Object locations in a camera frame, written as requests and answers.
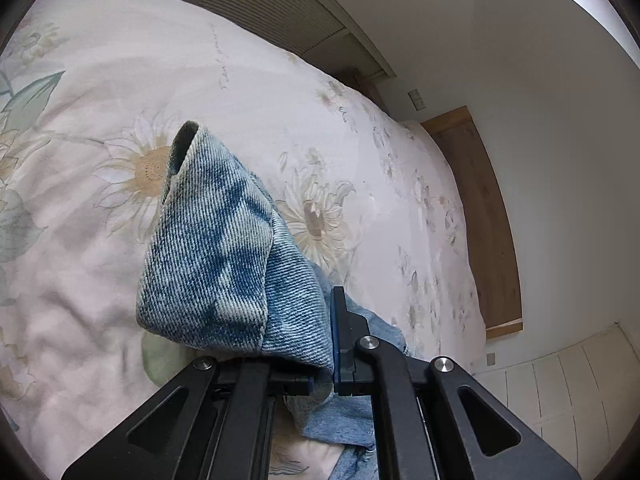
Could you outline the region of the wooden headboard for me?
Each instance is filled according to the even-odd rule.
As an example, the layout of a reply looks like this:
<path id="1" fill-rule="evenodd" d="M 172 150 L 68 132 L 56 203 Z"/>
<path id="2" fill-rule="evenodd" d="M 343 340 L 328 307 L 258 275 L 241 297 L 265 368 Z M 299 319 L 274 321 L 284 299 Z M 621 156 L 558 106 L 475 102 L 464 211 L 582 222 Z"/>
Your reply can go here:
<path id="1" fill-rule="evenodd" d="M 444 155 L 456 180 L 466 223 L 471 269 L 486 338 L 523 329 L 518 262 L 511 226 L 494 167 L 465 106 L 422 124 Z"/>

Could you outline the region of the right wall switch plate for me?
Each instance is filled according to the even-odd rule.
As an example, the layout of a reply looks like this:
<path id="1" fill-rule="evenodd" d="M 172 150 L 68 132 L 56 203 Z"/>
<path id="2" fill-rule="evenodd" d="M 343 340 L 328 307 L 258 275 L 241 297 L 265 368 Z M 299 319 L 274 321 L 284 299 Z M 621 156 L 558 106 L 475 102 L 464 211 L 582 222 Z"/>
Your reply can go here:
<path id="1" fill-rule="evenodd" d="M 424 110 L 425 103 L 418 89 L 412 89 L 408 92 L 408 97 L 415 110 Z"/>

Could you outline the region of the blue denim jacket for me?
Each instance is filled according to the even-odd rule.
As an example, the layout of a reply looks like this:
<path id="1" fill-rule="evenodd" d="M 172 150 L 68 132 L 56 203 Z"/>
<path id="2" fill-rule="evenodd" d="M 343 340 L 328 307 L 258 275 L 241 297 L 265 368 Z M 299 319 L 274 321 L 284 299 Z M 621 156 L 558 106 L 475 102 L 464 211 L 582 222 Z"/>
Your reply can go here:
<path id="1" fill-rule="evenodd" d="M 137 318 L 198 350 L 335 368 L 332 284 L 298 249 L 262 181 L 195 122 L 172 142 Z"/>

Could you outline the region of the floral pink bed cover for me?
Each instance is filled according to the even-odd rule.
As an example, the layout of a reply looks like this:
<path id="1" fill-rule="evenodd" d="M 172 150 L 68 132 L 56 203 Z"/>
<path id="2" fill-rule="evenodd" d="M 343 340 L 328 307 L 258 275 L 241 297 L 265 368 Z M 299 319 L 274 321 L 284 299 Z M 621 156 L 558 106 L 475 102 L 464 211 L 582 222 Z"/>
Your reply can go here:
<path id="1" fill-rule="evenodd" d="M 420 125 L 179 0 L 37 0 L 1 55 L 1 407 L 48 478 L 193 358 L 134 315 L 189 120 L 413 356 L 482 358 L 462 203 Z"/>

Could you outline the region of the wooden nightstand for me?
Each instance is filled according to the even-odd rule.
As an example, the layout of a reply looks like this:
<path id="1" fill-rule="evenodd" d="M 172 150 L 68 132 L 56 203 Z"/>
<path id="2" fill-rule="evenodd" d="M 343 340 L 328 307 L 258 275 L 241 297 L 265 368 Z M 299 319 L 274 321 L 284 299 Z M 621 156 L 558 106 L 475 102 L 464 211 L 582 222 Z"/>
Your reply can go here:
<path id="1" fill-rule="evenodd" d="M 378 87 L 370 77 L 363 76 L 356 68 L 346 68 L 331 74 L 336 80 L 346 87 L 351 88 L 372 101 L 380 110 L 388 114 L 388 107 L 385 104 Z"/>

